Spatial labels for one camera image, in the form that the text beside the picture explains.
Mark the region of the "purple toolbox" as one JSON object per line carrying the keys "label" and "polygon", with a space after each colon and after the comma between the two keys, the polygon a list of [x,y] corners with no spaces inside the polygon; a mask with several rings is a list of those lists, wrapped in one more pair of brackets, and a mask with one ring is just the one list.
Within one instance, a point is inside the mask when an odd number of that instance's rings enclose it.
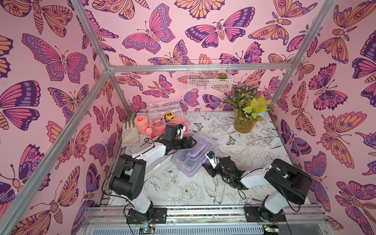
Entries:
{"label": "purple toolbox", "polygon": [[190,178],[207,162],[206,154],[217,148],[215,140],[202,132],[196,133],[193,139],[196,141],[193,148],[178,150],[173,155],[173,163]]}

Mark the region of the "white clear toolbox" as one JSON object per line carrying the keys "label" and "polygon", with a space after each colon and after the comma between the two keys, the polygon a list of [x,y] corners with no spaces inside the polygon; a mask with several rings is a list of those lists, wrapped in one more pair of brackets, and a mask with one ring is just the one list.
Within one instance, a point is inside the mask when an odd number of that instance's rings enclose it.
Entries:
{"label": "white clear toolbox", "polygon": [[146,162],[146,173],[145,177],[148,178],[160,170],[164,165],[166,165],[173,157],[173,154],[162,156],[160,158],[155,158],[153,160],[148,160]]}

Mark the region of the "pink toolbox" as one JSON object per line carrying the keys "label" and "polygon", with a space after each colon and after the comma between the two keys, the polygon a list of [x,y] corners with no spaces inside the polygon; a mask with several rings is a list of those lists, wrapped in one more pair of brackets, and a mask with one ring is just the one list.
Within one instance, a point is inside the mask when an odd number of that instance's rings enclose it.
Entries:
{"label": "pink toolbox", "polygon": [[152,138],[163,134],[167,124],[176,124],[185,126],[184,137],[188,136],[188,125],[183,117],[183,111],[180,102],[177,99],[170,99],[148,104],[148,119]]}

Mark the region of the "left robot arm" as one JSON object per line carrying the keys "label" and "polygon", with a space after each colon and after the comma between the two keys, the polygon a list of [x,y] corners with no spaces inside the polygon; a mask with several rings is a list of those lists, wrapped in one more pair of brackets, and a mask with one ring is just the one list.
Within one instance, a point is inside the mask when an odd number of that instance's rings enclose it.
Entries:
{"label": "left robot arm", "polygon": [[144,139],[149,144],[146,149],[131,155],[122,154],[114,170],[104,180],[102,194],[126,200],[140,222],[152,222],[156,215],[153,202],[145,193],[145,175],[166,156],[197,145],[193,137],[184,136],[185,131],[186,127],[182,124],[168,124],[160,136]]}

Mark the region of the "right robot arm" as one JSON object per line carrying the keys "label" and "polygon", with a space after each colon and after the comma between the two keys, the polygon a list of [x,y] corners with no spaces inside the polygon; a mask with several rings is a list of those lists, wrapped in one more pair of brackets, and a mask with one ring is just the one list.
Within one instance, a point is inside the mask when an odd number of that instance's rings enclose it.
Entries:
{"label": "right robot arm", "polygon": [[273,160],[267,168],[257,168],[245,173],[238,169],[230,156],[220,158],[210,151],[205,157],[208,163],[202,166],[208,174],[212,178],[221,176],[226,184],[239,192],[264,185],[274,188],[274,192],[262,201],[258,209],[263,221],[275,220],[283,208],[292,204],[300,206],[306,201],[312,178],[281,159]]}

